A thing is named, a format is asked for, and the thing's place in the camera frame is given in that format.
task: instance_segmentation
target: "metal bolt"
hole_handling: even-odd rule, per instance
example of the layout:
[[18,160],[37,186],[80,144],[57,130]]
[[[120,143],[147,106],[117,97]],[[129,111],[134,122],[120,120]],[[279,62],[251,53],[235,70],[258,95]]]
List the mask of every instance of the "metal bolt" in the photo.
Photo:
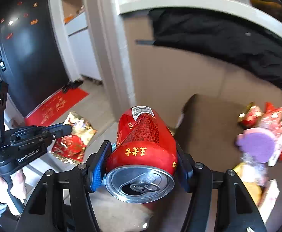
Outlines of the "metal bolt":
[[53,170],[52,169],[46,170],[46,176],[50,176],[52,174],[53,174]]
[[232,170],[232,169],[228,169],[228,175],[230,175],[230,176],[234,176],[234,175],[235,175],[234,170]]
[[198,169],[202,169],[202,168],[203,168],[203,164],[200,163],[200,162],[197,162],[197,163],[195,164],[195,167],[198,168]]
[[78,168],[79,168],[79,169],[84,169],[84,168],[86,168],[86,164],[85,164],[85,163],[80,163],[80,164],[78,165]]

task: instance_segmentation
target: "purple round lid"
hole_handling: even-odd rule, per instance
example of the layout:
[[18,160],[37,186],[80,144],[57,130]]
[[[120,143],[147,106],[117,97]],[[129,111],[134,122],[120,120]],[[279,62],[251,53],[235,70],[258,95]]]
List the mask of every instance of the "purple round lid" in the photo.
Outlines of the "purple round lid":
[[238,137],[236,144],[261,163],[268,162],[275,148],[275,140],[264,133],[250,133]]

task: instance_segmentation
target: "black door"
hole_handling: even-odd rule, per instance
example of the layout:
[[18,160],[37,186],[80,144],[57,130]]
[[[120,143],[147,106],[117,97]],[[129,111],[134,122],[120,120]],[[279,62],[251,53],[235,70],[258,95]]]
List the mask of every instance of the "black door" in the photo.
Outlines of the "black door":
[[48,0],[1,0],[0,76],[23,116],[69,81]]

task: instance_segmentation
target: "can lid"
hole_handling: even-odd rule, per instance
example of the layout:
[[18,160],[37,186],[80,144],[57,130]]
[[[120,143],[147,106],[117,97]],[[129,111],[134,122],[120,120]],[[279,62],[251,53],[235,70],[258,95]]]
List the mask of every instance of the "can lid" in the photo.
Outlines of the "can lid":
[[173,177],[166,171],[145,165],[126,165],[113,169],[105,185],[115,198],[128,203],[156,201],[174,187]]

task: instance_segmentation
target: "crushed can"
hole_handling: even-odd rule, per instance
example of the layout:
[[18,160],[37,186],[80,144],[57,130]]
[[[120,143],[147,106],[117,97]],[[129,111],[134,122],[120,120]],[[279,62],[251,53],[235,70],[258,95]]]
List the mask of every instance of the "crushed can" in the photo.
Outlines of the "crushed can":
[[175,140],[158,113],[147,106],[127,110],[120,118],[116,149],[106,163],[105,185],[128,203],[148,203],[174,187]]

